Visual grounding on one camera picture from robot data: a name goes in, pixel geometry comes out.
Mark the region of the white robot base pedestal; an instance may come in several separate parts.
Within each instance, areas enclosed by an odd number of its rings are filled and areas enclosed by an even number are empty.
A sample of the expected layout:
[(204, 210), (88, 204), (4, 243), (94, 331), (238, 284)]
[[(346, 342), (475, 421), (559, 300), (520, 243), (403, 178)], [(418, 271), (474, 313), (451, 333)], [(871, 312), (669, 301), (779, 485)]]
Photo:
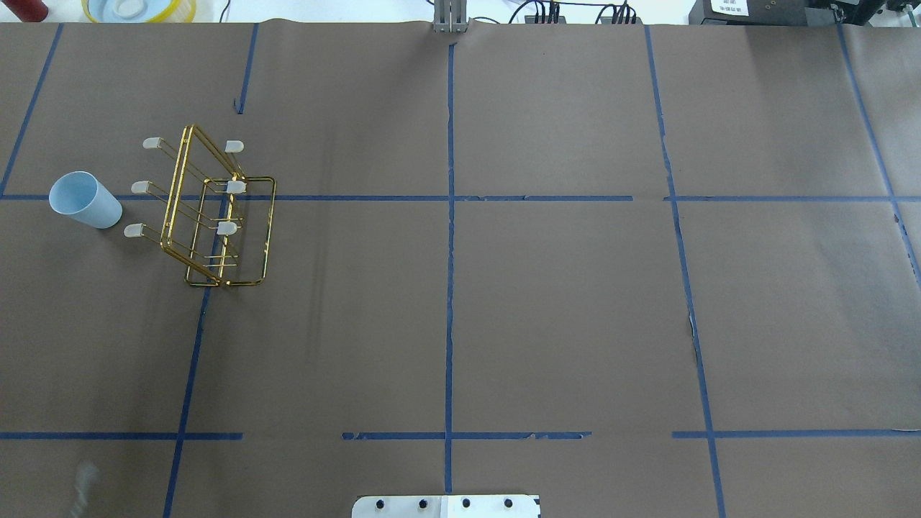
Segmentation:
[(527, 494), (366, 496), (352, 517), (540, 517), (540, 499)]

